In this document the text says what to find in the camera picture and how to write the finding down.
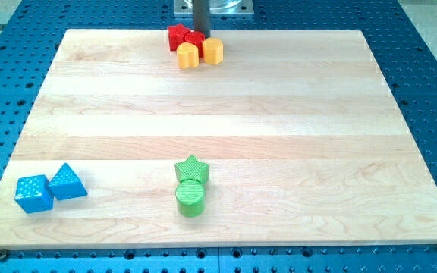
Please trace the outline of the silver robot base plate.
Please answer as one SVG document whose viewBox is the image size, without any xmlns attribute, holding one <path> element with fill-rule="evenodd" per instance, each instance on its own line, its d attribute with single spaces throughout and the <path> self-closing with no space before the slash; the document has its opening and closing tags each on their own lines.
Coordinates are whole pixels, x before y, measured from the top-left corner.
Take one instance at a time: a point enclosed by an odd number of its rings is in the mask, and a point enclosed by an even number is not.
<svg viewBox="0 0 437 273">
<path fill-rule="evenodd" d="M 193 0 L 174 0 L 175 17 L 192 17 Z M 253 17 L 253 0 L 209 0 L 210 14 L 213 17 Z"/>
</svg>

